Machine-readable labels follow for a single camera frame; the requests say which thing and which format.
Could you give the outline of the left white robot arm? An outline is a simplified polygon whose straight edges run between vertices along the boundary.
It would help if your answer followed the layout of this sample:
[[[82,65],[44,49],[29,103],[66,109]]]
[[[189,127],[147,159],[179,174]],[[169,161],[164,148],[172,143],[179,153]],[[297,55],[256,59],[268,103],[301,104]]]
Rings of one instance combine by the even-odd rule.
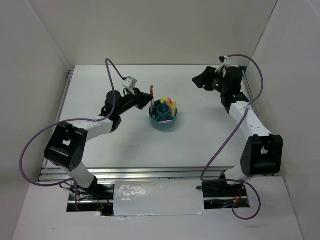
[[[114,132],[122,122],[123,113],[133,107],[142,110],[154,99],[151,94],[141,92],[136,87],[123,92],[124,96],[117,90],[108,92],[100,115],[95,120],[76,124],[59,123],[44,150],[45,159],[74,179],[76,189],[81,189],[81,194],[88,200],[98,197],[106,187],[98,183],[97,177],[83,163],[86,143]]]

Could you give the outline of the pink pastel highlighter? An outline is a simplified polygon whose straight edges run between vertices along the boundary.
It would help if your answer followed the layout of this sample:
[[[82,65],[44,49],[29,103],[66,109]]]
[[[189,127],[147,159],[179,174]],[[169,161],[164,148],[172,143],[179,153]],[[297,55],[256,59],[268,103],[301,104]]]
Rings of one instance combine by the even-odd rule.
[[[158,123],[160,123],[160,124],[169,124],[169,123],[174,123],[174,120],[164,120],[164,121],[159,121]]]

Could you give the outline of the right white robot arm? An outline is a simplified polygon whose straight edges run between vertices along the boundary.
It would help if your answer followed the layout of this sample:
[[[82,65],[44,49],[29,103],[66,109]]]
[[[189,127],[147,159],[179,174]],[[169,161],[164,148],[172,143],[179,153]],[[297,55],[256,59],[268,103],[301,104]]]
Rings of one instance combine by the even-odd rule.
[[[262,124],[241,91],[242,79],[243,71],[238,66],[208,66],[192,79],[199,89],[220,93],[222,105],[237,122],[235,130],[241,130],[246,138],[240,163],[222,172],[218,179],[218,190],[223,196],[230,196],[236,185],[251,178],[274,175],[281,170],[283,138]]]

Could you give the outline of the yellow black highlighter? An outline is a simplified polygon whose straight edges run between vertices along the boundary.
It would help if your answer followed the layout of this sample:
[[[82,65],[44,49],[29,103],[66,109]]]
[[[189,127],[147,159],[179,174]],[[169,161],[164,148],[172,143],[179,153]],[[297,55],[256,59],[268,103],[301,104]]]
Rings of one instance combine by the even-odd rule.
[[[160,101],[160,102],[163,104],[164,102],[166,102],[166,103],[167,103],[168,101],[169,101],[169,100],[167,100],[167,97],[164,97],[164,98],[162,98],[162,99],[161,99],[161,101]]]

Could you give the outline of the orange pastel highlighter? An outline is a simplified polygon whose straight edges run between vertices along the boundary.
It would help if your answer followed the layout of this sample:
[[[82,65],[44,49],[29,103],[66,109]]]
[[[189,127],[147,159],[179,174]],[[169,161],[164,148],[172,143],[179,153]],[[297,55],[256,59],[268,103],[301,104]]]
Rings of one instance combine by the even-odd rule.
[[[167,102],[167,105],[168,105],[168,107],[171,109],[172,108],[172,102],[171,101],[168,101]]]

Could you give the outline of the yellow pastel highlighter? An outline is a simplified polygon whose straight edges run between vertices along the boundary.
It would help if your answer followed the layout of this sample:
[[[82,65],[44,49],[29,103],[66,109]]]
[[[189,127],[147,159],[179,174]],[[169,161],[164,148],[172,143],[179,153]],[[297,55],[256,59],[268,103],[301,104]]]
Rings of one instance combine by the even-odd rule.
[[[170,113],[173,117],[176,116],[177,114],[177,101],[176,100],[173,100],[171,102],[171,113]]]

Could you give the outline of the blue capped glue bottle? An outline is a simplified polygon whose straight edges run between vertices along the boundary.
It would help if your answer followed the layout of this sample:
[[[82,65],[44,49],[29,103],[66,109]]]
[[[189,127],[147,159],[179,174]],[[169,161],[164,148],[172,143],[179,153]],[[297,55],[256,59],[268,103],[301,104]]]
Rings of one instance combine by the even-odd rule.
[[[167,105],[167,102],[166,102],[166,101],[163,102],[161,111],[162,111],[163,113],[166,113],[166,112],[169,111],[169,106]]]

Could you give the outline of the red gel pen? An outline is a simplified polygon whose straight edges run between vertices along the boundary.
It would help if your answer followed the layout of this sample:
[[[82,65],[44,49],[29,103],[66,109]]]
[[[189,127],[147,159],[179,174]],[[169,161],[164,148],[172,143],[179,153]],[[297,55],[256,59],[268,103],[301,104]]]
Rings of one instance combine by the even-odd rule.
[[[153,119],[154,118],[154,114],[153,114],[153,106],[154,106],[154,86],[153,85],[151,85],[150,86],[150,95],[152,96],[152,100],[151,100],[151,102],[150,102],[150,116],[151,116],[151,118]]]

